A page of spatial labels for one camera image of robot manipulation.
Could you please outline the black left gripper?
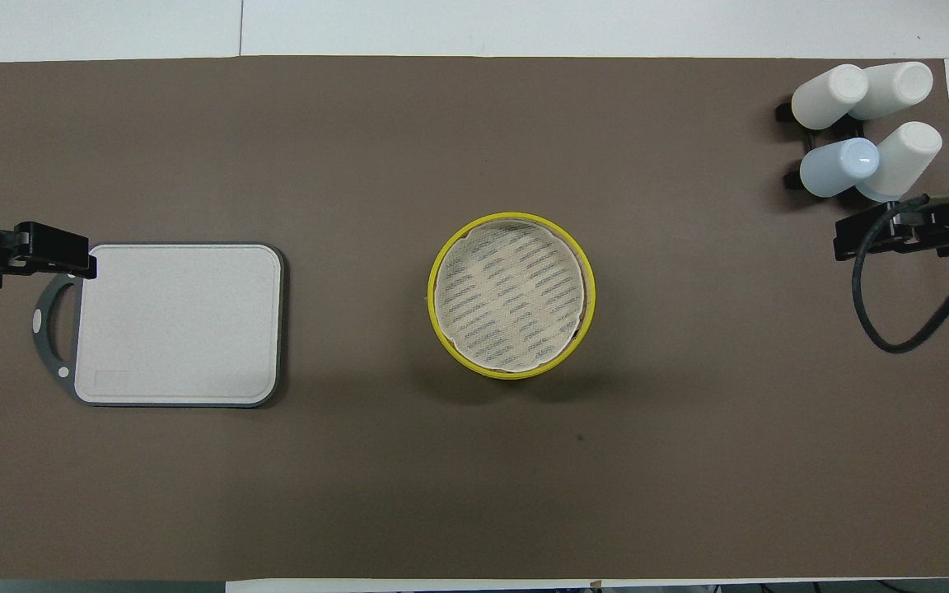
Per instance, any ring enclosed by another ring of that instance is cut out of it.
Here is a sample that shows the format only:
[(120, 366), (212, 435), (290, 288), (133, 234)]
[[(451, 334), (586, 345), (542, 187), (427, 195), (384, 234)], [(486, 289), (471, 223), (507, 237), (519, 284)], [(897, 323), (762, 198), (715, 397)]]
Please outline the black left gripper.
[(94, 280), (97, 271), (85, 236), (32, 221), (0, 230), (0, 278), (55, 273)]

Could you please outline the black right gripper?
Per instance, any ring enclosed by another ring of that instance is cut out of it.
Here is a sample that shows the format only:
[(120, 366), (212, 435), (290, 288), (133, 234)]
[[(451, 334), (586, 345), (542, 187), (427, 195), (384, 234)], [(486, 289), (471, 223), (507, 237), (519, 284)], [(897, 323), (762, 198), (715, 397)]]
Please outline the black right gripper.
[(935, 211), (949, 207), (949, 190), (920, 193), (912, 198), (877, 203), (863, 212), (836, 222), (834, 259), (854, 259), (858, 247), (878, 218), (886, 219), (872, 233), (869, 253), (914, 253), (933, 250), (938, 258), (949, 256), (949, 222), (940, 222)]

